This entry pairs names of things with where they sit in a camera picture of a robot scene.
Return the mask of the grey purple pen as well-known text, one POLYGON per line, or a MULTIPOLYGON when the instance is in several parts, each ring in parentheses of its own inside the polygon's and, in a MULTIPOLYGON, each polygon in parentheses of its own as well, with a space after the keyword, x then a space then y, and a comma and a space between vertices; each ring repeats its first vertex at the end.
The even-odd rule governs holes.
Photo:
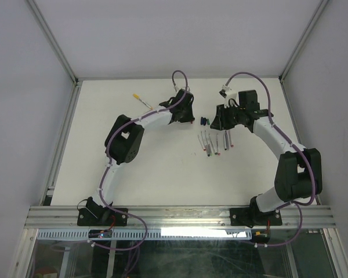
POLYGON ((225 151, 229 150, 229 138, 228 138, 227 130, 224 131, 224 150, 225 151))

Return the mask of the pink capped marker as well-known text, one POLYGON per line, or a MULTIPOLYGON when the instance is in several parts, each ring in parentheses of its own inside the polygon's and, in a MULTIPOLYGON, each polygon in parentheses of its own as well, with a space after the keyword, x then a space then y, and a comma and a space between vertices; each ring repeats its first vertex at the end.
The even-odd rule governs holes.
POLYGON ((228 134, 229 134, 230 147, 234 148, 234 142, 233 142, 233 138, 232 138, 232 135, 231 135, 231 130, 228 130, 228 134))

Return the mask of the red capped pen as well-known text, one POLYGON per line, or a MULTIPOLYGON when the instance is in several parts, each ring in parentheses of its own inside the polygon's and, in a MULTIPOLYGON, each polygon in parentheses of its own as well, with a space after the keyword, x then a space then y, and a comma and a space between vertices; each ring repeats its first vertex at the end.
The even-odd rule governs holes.
POLYGON ((199 135, 199 134, 197 134, 197 138, 198 138, 198 141, 199 141, 199 143, 200 143, 200 145, 201 145, 202 150, 203 150, 203 151, 206 151, 206 148, 204 147, 204 144, 203 144, 202 139, 200 138, 200 135, 199 135))

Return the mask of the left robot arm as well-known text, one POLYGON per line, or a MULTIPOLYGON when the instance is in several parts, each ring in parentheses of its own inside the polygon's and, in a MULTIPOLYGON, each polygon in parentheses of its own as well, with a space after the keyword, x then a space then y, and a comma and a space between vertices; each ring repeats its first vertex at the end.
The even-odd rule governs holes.
POLYGON ((128 218, 133 215, 127 208, 113 206, 120 170, 138 155, 143 135, 148 130, 174 122, 192 123, 193 101, 193 94, 184 87, 174 97, 137 118, 124 114, 117 117, 104 143, 106 169, 93 195, 84 200, 83 208, 78 209, 78 226, 127 225, 128 218))

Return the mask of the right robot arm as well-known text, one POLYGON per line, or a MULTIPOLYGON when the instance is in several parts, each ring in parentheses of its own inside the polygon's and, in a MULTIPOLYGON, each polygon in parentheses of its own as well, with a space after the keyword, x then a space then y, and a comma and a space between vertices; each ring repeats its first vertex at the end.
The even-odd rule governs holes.
POLYGON ((273 121, 270 109, 260 107, 255 90, 228 95, 222 89, 220 95, 224 104, 217 105, 211 129, 229 131, 242 125, 258 136, 278 160, 273 187, 254 196, 248 207, 230 209, 231 224, 249 228, 281 225, 282 222, 276 219, 279 209, 291 203, 301 206, 304 198, 310 205, 322 192, 321 154, 315 148, 295 144, 273 121))

